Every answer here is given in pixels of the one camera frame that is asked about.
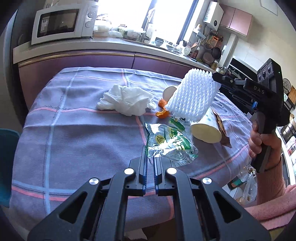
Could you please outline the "pink sleeve forearm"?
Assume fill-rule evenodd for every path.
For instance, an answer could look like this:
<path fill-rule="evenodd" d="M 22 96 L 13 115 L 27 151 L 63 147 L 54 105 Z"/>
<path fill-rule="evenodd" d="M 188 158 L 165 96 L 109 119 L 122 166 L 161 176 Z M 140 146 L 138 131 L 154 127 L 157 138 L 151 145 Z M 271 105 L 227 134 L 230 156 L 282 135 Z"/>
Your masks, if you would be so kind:
<path fill-rule="evenodd" d="M 257 175 L 256 205 L 246 210 L 267 230 L 287 225 L 295 214 L 295 185 L 285 187 L 282 162 Z"/>

